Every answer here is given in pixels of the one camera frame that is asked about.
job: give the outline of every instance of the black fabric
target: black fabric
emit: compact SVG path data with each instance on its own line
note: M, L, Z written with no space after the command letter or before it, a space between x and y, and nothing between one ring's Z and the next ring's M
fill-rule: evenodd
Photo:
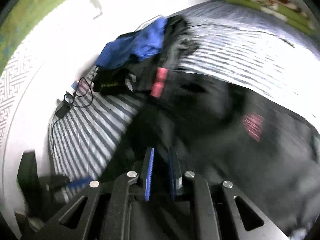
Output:
M99 69L93 79L93 91L102 95L121 94L128 89L135 92L150 92L158 67L174 69L181 57L186 57L197 49L198 44L192 41L194 36L188 31L188 25L180 15L168 18L160 54L141 62L135 56L131 56L117 69Z
M172 133L160 125L162 114L183 145L182 171L194 170L209 185L231 180L288 236L316 220L319 134L305 119L249 89L169 71L161 97L151 98L128 129L135 152ZM260 120L256 136L246 126L251 116Z

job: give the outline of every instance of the striped bedsheet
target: striped bedsheet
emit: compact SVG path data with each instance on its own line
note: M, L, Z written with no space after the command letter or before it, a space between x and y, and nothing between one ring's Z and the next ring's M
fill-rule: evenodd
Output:
M179 68L211 75L254 90L320 127L318 90L319 52L312 39L250 8L212 0L179 13L191 23L199 49L181 59ZM90 83L94 69L88 74ZM90 92L75 104L87 105ZM73 107L53 129L56 173L71 180L97 179L106 168L121 135L143 105L143 98L93 93L87 108ZM49 145L52 152L52 125ZM68 201L80 188L63 189Z

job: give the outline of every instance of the mattress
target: mattress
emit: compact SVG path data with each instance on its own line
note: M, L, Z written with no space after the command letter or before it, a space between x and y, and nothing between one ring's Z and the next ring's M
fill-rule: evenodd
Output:
M305 34L281 20L223 0L212 0L182 14L195 32L199 49L180 60L177 68L211 75L247 87L304 117L316 128L320 105L316 100L319 75L317 45ZM90 83L95 68L87 75ZM91 93L76 98L86 106ZM89 107L73 107L49 126L49 146L56 173L71 180L90 176L98 179L112 158L144 98L138 95L101 96L93 92ZM63 189L68 201L81 189Z

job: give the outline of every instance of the blue fabric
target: blue fabric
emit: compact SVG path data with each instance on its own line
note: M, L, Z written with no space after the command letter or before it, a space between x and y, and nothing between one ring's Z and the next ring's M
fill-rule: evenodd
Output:
M103 48L95 64L100 68L115 69L132 54L141 61L160 53L166 23L166 18L159 18L138 32L119 36Z

